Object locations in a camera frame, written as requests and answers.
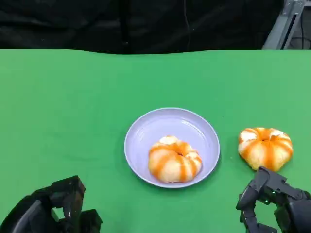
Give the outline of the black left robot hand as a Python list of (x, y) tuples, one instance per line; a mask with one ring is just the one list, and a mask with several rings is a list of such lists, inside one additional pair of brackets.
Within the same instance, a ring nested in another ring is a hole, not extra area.
[(85, 187), (75, 175), (25, 196), (0, 226), (2, 233), (98, 233), (96, 209), (82, 210)]

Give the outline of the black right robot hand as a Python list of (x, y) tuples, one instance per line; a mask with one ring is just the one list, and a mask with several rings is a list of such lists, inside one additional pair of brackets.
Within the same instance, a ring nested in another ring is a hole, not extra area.
[(257, 222), (256, 202), (276, 205), (274, 215), (283, 233), (311, 231), (311, 195), (286, 183), (287, 178), (260, 166), (254, 178), (239, 194), (236, 209), (247, 233), (276, 233), (277, 229)]

